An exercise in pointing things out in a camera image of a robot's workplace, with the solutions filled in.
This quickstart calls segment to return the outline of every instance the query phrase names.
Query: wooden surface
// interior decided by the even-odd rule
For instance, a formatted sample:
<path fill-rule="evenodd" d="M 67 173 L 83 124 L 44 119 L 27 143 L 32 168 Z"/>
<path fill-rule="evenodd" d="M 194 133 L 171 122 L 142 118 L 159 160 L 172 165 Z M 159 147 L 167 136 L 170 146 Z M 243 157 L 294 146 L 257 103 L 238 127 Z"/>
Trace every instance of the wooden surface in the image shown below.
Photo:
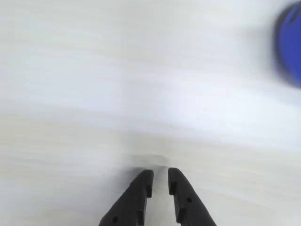
<path fill-rule="evenodd" d="M 286 0 L 2 0 L 0 225 L 96 226 L 167 168 L 219 226 L 301 225 L 301 91 L 279 78 Z"/>

